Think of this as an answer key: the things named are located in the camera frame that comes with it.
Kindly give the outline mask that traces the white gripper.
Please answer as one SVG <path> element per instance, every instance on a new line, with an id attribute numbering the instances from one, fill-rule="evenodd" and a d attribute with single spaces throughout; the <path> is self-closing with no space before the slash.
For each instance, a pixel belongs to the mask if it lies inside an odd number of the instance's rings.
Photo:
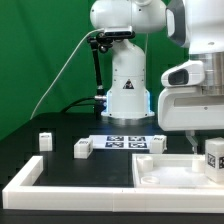
<path id="1" fill-rule="evenodd" d="M 158 124 L 165 131 L 186 131 L 198 153 L 194 130 L 224 129 L 224 96 L 206 96 L 200 87 L 165 88 L 158 99 Z"/>

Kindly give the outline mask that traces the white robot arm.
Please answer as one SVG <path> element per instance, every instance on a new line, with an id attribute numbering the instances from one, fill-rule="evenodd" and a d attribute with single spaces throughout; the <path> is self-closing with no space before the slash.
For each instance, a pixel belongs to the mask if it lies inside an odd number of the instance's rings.
<path id="1" fill-rule="evenodd" d="M 90 20 L 100 31 L 97 49 L 113 52 L 105 120 L 135 125 L 156 115 L 163 130 L 184 131 L 193 146 L 196 130 L 224 129 L 224 0 L 96 0 Z M 154 113 L 145 88 L 146 56 L 130 40 L 162 28 L 189 50 L 189 59 L 162 74 Z"/>

